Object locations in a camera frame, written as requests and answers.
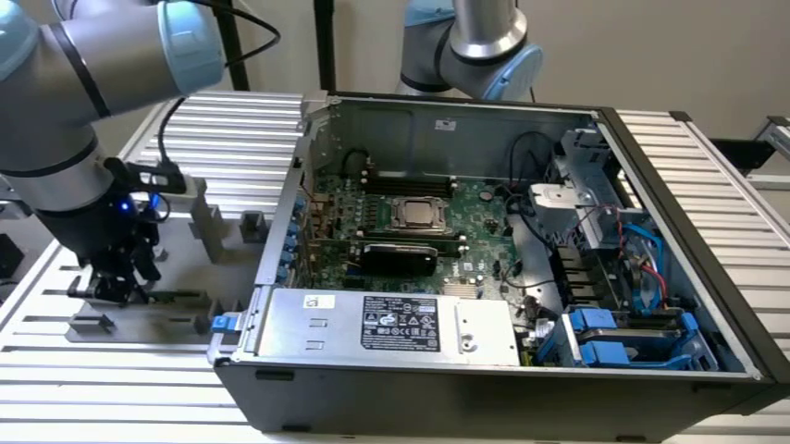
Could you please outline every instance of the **warning label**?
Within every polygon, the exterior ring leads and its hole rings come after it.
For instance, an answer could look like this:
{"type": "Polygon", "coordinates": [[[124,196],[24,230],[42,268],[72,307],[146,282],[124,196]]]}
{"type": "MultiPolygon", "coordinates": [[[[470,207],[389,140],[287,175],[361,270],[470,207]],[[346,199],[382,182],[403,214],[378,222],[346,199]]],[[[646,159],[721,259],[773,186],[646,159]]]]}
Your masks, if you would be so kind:
{"type": "Polygon", "coordinates": [[[369,350],[439,352],[437,300],[366,296],[362,346],[369,350]]]}

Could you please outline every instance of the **black mounting pole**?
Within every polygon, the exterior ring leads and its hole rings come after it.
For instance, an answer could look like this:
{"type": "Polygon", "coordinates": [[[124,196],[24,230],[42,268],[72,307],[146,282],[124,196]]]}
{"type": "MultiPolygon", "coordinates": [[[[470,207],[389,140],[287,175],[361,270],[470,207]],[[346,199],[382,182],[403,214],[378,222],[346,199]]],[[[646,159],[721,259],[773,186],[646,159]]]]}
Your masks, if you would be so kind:
{"type": "MultiPolygon", "coordinates": [[[[215,3],[234,7],[234,0],[214,0],[215,3]]],[[[236,16],[224,14],[220,10],[214,10],[214,16],[218,18],[218,27],[222,36],[222,49],[228,60],[242,56],[242,41],[239,38],[239,26],[236,16]]],[[[244,62],[228,67],[231,72],[231,83],[236,91],[250,91],[250,78],[247,77],[247,67],[244,62]]]]}
{"type": "Polygon", "coordinates": [[[337,89],[335,80],[335,0],[313,0],[319,48],[321,88],[337,89]]]}

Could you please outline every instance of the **white label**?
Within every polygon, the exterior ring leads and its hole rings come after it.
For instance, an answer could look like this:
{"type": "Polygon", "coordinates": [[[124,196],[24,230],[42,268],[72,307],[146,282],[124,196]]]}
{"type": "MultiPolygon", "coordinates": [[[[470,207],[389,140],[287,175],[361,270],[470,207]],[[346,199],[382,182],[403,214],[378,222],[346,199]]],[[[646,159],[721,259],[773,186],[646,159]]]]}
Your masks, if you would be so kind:
{"type": "Polygon", "coordinates": [[[438,120],[437,121],[437,130],[438,131],[455,131],[455,120],[438,120]]]}
{"type": "Polygon", "coordinates": [[[335,295],[334,294],[306,294],[305,295],[305,308],[335,308],[335,295]]]}

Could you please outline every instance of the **robotic arm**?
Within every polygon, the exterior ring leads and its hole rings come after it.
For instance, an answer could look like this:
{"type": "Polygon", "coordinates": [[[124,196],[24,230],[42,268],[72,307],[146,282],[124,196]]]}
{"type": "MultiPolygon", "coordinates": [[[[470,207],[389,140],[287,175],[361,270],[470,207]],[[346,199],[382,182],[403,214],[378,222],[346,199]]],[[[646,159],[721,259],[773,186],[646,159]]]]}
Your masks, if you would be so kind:
{"type": "Polygon", "coordinates": [[[411,0],[398,93],[521,100],[543,64],[515,0],[411,0]]]}
{"type": "Polygon", "coordinates": [[[218,83],[222,43],[190,2],[55,6],[64,21],[39,26],[15,1],[0,0],[0,174],[80,264],[92,265],[102,299],[126,302],[140,289],[135,272],[160,278],[156,223],[144,214],[154,209],[140,211],[130,193],[183,192],[184,183],[167,160],[146,167],[107,159],[91,123],[218,83]],[[143,184],[140,172],[167,184],[143,184]]]}

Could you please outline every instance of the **motherboard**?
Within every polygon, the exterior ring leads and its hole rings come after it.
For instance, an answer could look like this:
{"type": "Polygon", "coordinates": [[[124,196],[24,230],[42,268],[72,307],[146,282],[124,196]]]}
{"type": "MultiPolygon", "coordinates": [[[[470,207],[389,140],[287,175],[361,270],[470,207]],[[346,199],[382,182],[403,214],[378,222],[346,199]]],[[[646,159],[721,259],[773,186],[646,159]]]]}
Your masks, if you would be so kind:
{"type": "Polygon", "coordinates": [[[518,300],[499,281],[518,258],[497,184],[323,176],[315,190],[317,288],[518,300]]]}

